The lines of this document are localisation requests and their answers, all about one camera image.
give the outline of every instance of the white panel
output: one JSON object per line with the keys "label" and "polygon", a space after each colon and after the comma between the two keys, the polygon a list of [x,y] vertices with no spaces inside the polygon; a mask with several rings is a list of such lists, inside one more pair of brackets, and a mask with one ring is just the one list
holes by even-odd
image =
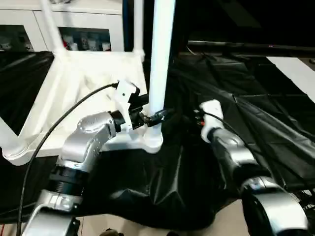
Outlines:
{"label": "white panel", "polygon": [[[41,11],[35,11],[40,30],[49,50],[52,42]],[[123,17],[121,15],[106,15],[92,13],[53,12],[55,24],[58,27],[74,27],[88,29],[108,29],[112,51],[124,51]]]}
{"label": "white panel", "polygon": [[0,25],[23,25],[34,50],[47,50],[32,11],[0,10]]}
{"label": "white panel", "polygon": [[[39,0],[0,0],[0,9],[41,11]],[[52,4],[53,11],[123,14],[123,0],[73,0],[67,4]]]}

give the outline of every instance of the black cable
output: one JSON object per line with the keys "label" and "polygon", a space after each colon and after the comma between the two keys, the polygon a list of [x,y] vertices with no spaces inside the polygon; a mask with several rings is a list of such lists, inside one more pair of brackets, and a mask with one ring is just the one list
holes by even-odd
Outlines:
{"label": "black cable", "polygon": [[24,175],[24,180],[23,180],[23,185],[22,185],[22,191],[21,191],[21,197],[20,197],[20,205],[19,205],[19,214],[18,214],[18,222],[17,222],[17,227],[16,227],[16,236],[20,236],[21,235],[21,225],[22,225],[22,209],[23,209],[23,201],[24,201],[24,192],[25,192],[25,187],[26,187],[26,183],[27,183],[27,179],[30,173],[30,169],[32,167],[32,163],[35,160],[40,148],[43,146],[44,142],[47,140],[47,138],[49,137],[49,135],[54,131],[54,129],[60,124],[61,121],[63,121],[64,118],[66,118],[75,108],[77,108],[81,103],[83,103],[85,100],[87,100],[89,97],[93,96],[94,94],[96,94],[99,91],[102,91],[104,89],[110,88],[110,87],[114,87],[116,88],[118,84],[110,84],[110,85],[106,85],[103,87],[100,87],[96,90],[94,90],[93,92],[89,93],[88,95],[86,95],[84,98],[82,98],[80,101],[78,101],[75,105],[73,105],[65,114],[63,114],[63,116],[61,116],[56,123],[53,124],[53,126],[51,126],[51,128],[48,130],[48,132],[45,134],[45,136],[43,137],[43,139],[40,141],[40,143],[38,144],[37,148],[35,149],[33,155],[31,156],[31,159],[29,161],[29,165],[26,169],[25,175]]}
{"label": "black cable", "polygon": [[[207,113],[205,111],[201,111],[203,114],[206,114],[206,115],[209,115],[219,121],[221,121],[225,126],[227,126],[234,134],[236,134],[237,136],[239,136],[239,138],[243,141],[244,143],[244,146],[246,148],[248,148],[249,151],[251,151],[251,153],[255,153],[253,151],[253,149],[249,146],[249,144],[236,132],[236,130],[229,124],[227,123],[226,121],[224,121],[223,119],[221,119],[220,117],[216,116],[216,115],[213,115],[211,113]],[[312,197],[314,198],[315,200],[315,191],[310,188],[310,186],[306,183],[306,181],[299,175],[297,174],[294,170],[292,170],[289,166],[287,166],[285,163],[283,163],[282,161],[278,160],[278,159],[275,159],[275,158],[272,158],[272,157],[269,157],[269,156],[266,156],[264,155],[264,157],[267,157],[269,158],[270,160],[274,161],[274,162],[277,162],[279,165],[281,165],[282,167],[284,167],[285,169],[287,169],[291,174],[293,174],[299,181],[301,181],[303,183],[303,185],[305,186],[306,189],[308,189],[310,192],[311,192],[311,195]]]}

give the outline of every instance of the white bracket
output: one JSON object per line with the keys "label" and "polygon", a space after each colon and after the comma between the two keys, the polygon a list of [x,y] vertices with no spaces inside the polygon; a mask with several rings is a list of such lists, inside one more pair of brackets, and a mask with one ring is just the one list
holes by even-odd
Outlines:
{"label": "white bracket", "polygon": [[[222,112],[221,104],[217,100],[210,100],[207,102],[203,102],[201,103],[200,108],[206,113],[216,115],[217,117],[223,119],[223,112]],[[203,139],[203,141],[210,143],[207,137],[209,131],[212,130],[213,128],[224,129],[224,126],[221,121],[207,114],[204,115],[203,119],[205,121],[205,124],[201,129],[201,138]]]}
{"label": "white bracket", "polygon": [[136,90],[137,87],[134,84],[126,80],[120,80],[113,96],[116,107],[118,108],[118,111],[120,111],[120,113],[123,115],[123,118],[125,120],[125,123],[121,125],[121,129],[122,131],[126,131],[127,133],[132,130],[132,123],[129,116],[129,99],[130,96],[136,92]]}

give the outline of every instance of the black plastic sheet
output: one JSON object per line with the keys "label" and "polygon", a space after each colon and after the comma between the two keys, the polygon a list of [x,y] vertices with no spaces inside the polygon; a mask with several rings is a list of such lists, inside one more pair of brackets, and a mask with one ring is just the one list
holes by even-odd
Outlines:
{"label": "black plastic sheet", "polygon": [[[34,55],[37,59],[33,62],[24,56],[29,62],[27,67],[34,63],[44,68],[43,63],[47,71],[52,55]],[[24,71],[23,76],[11,77],[16,85],[28,78],[20,64],[10,69],[12,73]],[[29,73],[40,85],[42,74],[36,76],[33,71]],[[280,185],[289,190],[305,188],[272,158],[289,165],[314,187],[314,103],[267,59],[187,56],[175,59],[169,69],[165,106],[175,108],[177,113],[162,126],[161,151],[102,153],[85,190],[80,215],[111,213],[143,225],[179,230],[209,226],[215,213],[234,197],[221,178],[211,147],[202,142],[200,126],[194,118],[193,110],[210,99],[221,102],[224,119],[250,143],[260,163],[272,171]],[[3,97],[0,101],[2,117]],[[19,127],[24,123],[22,118],[13,123],[6,121]],[[36,159],[26,204],[37,200],[54,161],[55,157]],[[18,206],[25,169],[26,166],[14,167],[0,160],[0,179],[5,185],[0,196],[2,223],[16,221],[16,211],[5,212]],[[24,211],[25,219],[31,210],[30,206]]]}

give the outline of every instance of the floor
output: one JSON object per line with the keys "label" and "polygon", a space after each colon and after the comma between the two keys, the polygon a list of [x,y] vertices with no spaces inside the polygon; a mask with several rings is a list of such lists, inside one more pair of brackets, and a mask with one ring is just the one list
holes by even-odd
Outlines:
{"label": "floor", "polygon": [[[79,218],[78,236],[99,236],[106,229],[115,229],[125,236],[166,236],[163,229],[148,228],[114,215],[96,215]],[[15,236],[16,225],[5,225],[3,236]],[[214,223],[206,229],[194,232],[177,232],[179,236],[248,236],[241,201],[222,209]]]}

